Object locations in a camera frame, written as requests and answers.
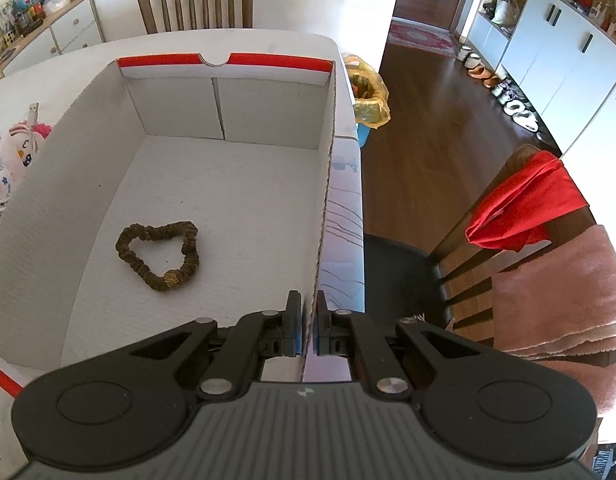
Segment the brown hair scrunchie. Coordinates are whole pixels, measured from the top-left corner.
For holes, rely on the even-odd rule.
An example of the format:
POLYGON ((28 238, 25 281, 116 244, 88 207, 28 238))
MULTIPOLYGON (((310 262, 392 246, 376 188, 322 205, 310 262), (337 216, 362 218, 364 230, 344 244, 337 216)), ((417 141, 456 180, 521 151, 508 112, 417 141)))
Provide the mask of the brown hair scrunchie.
POLYGON ((133 223, 120 233, 116 245, 119 258, 156 292, 167 292, 188 283, 196 274, 198 229, 190 221, 165 226, 133 223))

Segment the red white cardboard box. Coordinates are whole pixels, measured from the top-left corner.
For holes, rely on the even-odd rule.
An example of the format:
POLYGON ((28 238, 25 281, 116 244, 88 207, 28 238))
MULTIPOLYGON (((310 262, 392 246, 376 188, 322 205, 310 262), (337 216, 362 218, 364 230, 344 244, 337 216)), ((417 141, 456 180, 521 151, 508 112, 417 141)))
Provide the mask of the red white cardboard box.
POLYGON ((109 63, 61 116, 0 220, 0 358, 41 372, 200 316, 308 315, 336 129, 331 60, 234 54, 109 63), (149 288, 116 243, 133 224, 197 229, 201 264, 149 288))

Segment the pink plush toy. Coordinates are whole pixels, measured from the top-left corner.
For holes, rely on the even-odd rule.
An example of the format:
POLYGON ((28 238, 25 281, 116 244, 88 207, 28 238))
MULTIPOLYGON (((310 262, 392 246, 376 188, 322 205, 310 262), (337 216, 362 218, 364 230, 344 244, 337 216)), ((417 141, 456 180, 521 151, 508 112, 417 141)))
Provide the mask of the pink plush toy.
POLYGON ((32 126, 29 126, 26 122, 17 122, 9 129, 9 135, 16 145, 18 156, 25 159, 28 156, 32 157, 42 148, 52 131, 51 125, 42 122, 32 126))

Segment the near wooden chair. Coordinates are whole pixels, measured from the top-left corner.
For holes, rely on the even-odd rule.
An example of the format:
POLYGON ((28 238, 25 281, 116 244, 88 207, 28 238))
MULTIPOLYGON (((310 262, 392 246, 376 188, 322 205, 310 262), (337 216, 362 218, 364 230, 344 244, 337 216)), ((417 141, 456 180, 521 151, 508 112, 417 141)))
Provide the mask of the near wooden chair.
MULTIPOLYGON (((388 326, 398 318, 417 318, 494 347, 494 275, 513 271, 566 244, 590 226, 600 226, 588 204, 548 222, 549 238, 527 245, 520 252, 485 249, 468 243, 465 230, 478 204, 541 151, 530 145, 516 150, 485 193, 431 252, 385 237, 366 235, 365 308, 378 324, 388 326)), ((607 366, 616 363, 616 351, 600 356, 576 356, 574 360, 607 366)), ((616 404, 599 417, 600 441, 616 442, 616 404)))

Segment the red cloth on chair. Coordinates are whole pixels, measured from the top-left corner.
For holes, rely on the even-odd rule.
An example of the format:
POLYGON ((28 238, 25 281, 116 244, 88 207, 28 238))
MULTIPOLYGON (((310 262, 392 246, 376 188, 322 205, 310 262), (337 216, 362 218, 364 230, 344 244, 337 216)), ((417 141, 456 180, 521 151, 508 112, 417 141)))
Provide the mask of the red cloth on chair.
POLYGON ((549 238, 548 222, 587 205, 561 159, 541 151, 478 204, 465 238, 480 248, 520 252, 549 238))

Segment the pink scarf on chair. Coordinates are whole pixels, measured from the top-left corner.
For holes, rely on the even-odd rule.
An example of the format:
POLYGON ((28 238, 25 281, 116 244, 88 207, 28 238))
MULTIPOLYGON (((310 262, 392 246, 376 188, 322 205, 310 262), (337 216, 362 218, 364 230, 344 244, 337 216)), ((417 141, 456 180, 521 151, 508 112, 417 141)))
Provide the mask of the pink scarf on chair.
POLYGON ((616 363, 576 356, 616 351, 616 254, 595 224, 566 244, 492 279, 494 348, 575 378, 603 416, 616 404, 616 363))

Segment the row of shoes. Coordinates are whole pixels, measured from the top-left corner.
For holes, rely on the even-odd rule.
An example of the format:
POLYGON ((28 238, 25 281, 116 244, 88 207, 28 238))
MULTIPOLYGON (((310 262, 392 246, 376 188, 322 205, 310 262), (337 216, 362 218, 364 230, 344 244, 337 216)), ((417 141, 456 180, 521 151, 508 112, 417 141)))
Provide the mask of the row of shoes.
POLYGON ((457 60, 462 63, 468 76, 480 81, 490 91, 501 105, 502 112, 517 126, 531 133, 539 133, 540 120, 536 110, 511 78, 497 76, 471 47, 460 47, 457 60))

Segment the red patterned doormat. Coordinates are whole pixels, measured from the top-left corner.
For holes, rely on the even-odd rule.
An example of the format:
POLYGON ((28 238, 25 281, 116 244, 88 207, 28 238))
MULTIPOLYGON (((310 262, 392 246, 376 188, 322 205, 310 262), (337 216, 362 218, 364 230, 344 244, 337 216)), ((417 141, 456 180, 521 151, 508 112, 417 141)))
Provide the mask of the red patterned doormat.
POLYGON ((420 22, 393 18, 388 32, 388 43, 424 52, 454 58, 457 41, 448 30, 420 22))

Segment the white drawer cabinet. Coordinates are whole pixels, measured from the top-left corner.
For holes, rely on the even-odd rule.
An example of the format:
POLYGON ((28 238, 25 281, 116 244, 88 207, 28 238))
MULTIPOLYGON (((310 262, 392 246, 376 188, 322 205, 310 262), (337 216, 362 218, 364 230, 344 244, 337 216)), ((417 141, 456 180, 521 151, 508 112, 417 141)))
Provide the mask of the white drawer cabinet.
POLYGON ((106 41, 94 0, 70 0, 0 55, 0 79, 32 65, 106 41))

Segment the white wall cabinets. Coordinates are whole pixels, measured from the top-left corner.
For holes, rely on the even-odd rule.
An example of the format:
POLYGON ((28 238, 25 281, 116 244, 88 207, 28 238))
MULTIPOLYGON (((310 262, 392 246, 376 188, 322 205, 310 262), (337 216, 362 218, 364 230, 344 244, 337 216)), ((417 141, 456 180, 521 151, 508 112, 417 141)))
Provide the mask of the white wall cabinets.
POLYGON ((480 0, 466 40, 566 152, 616 84, 615 23, 616 0, 480 0))

